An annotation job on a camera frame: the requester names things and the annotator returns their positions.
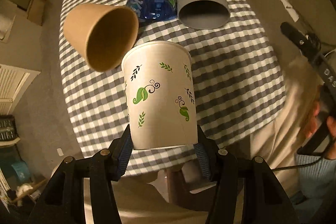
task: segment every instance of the screw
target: screw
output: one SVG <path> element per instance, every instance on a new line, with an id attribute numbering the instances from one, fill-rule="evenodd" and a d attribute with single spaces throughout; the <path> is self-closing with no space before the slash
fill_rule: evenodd
<path id="1" fill-rule="evenodd" d="M 107 148 L 105 148 L 105 149 L 103 149 L 102 151 L 100 151 L 100 154 L 102 155 L 102 156 L 106 156 L 106 155 L 108 155 L 110 153 L 110 151 L 107 149 Z"/>
<path id="2" fill-rule="evenodd" d="M 256 156 L 255 158 L 254 158 L 254 160 L 255 160 L 255 162 L 257 162 L 257 163 L 262 163 L 263 161 L 264 161 L 264 159 L 262 158 L 262 157 L 259 157 L 259 156 Z"/>
<path id="3" fill-rule="evenodd" d="M 220 154 L 222 156 L 226 156 L 227 155 L 227 150 L 226 149 L 219 149 L 218 154 Z"/>
<path id="4" fill-rule="evenodd" d="M 69 164 L 69 163 L 72 162 L 72 160 L 73 160 L 73 157 L 71 157 L 71 156 L 67 156 L 67 157 L 64 159 L 64 162 L 65 162 L 66 164 Z"/>

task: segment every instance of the cup opening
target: cup opening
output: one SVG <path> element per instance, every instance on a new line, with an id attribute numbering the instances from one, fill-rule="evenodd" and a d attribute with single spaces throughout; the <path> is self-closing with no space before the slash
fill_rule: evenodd
<path id="1" fill-rule="evenodd" d="M 87 43 L 87 62 L 98 72 L 118 66 L 137 37 L 137 16 L 130 9 L 116 8 L 104 15 Z"/>
<path id="2" fill-rule="evenodd" d="M 179 12 L 179 20 L 194 29 L 216 29 L 225 25 L 230 13 L 222 4 L 212 0 L 196 0 Z"/>

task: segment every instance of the white paper cup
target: white paper cup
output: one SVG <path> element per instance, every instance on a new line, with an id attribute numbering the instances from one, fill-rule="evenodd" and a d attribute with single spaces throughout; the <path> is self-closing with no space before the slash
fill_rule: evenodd
<path id="1" fill-rule="evenodd" d="M 141 44 L 125 55 L 121 69 L 134 149 L 198 142 L 191 56 L 184 47 Z"/>

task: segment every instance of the leaf pattern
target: leaf pattern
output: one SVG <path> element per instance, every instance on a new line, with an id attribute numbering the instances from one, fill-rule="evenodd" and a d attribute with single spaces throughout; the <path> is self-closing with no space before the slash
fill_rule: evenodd
<path id="1" fill-rule="evenodd" d="M 133 104 L 137 104 L 139 103 L 141 100 L 145 101 L 148 98 L 148 93 L 154 93 L 154 91 L 156 89 L 158 89 L 160 87 L 159 83 L 155 83 L 155 81 L 152 79 L 149 81 L 150 84 L 146 85 L 144 88 L 139 88 L 137 93 L 136 93 L 136 97 L 133 98 Z"/>
<path id="2" fill-rule="evenodd" d="M 126 97 L 127 117 L 128 117 L 128 121 L 129 121 L 129 113 L 128 113 L 128 105 L 127 105 L 126 88 L 127 88 L 127 80 L 125 80 L 125 97 Z"/>
<path id="3" fill-rule="evenodd" d="M 146 114 L 146 113 L 142 112 L 142 114 L 139 115 L 140 118 L 139 118 L 139 126 L 138 126 L 138 128 L 139 128 L 139 127 L 142 127 L 142 125 L 143 125 L 143 123 L 144 123 L 144 117 L 145 117 L 145 114 Z"/>
<path id="4" fill-rule="evenodd" d="M 190 98 L 190 101 L 194 104 L 194 98 L 193 98 L 193 95 L 191 94 L 191 91 L 189 89 L 186 89 L 186 88 L 184 88 L 184 89 L 187 91 L 187 94 Z"/>
<path id="5" fill-rule="evenodd" d="M 169 65 L 167 65 L 167 64 L 165 64 L 165 63 L 159 63 L 160 65 L 161 65 L 161 68 L 164 68 L 164 69 L 166 69 L 167 71 L 171 71 L 171 72 L 173 72 L 173 69 L 169 66 Z"/>
<path id="6" fill-rule="evenodd" d="M 187 65 L 186 64 L 183 64 L 184 65 L 184 69 L 185 69 L 185 72 L 187 73 L 187 77 L 189 78 L 189 80 L 191 81 L 191 77 L 190 77 L 190 71 L 189 71 L 189 69 L 188 69 L 188 67 L 187 67 Z"/>
<path id="7" fill-rule="evenodd" d="M 182 97 L 181 96 L 177 97 L 175 103 L 178 104 L 178 106 L 180 107 L 180 114 L 185 117 L 186 121 L 189 121 L 188 108 L 184 106 L 185 102 L 183 101 Z"/>
<path id="8" fill-rule="evenodd" d="M 180 108 L 180 113 L 182 116 L 185 117 L 186 121 L 189 121 L 189 114 L 188 114 L 188 108 L 186 106 L 183 106 Z"/>
<path id="9" fill-rule="evenodd" d="M 132 74 L 132 77 L 131 77 L 131 81 L 133 81 L 133 79 L 135 79 L 137 77 L 137 74 L 138 74 L 138 71 L 140 70 L 140 66 L 137 66 L 134 70 L 133 70 L 133 74 Z"/>

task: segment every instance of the checkered tablecloth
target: checkered tablecloth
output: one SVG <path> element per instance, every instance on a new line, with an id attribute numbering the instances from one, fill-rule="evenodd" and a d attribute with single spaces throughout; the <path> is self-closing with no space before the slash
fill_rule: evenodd
<path id="1" fill-rule="evenodd" d="M 83 155 L 110 145 L 128 124 L 120 66 L 95 72 L 63 35 L 64 20 L 81 3 L 125 5 L 127 0 L 63 0 L 59 56 L 71 123 Z M 179 43 L 192 56 L 198 124 L 220 148 L 253 133 L 276 117 L 285 101 L 277 59 L 263 27 L 246 0 L 227 0 L 230 22 L 195 30 L 177 19 L 139 29 L 136 45 L 154 40 Z M 133 151 L 126 175 L 167 168 L 195 159 L 193 146 Z"/>

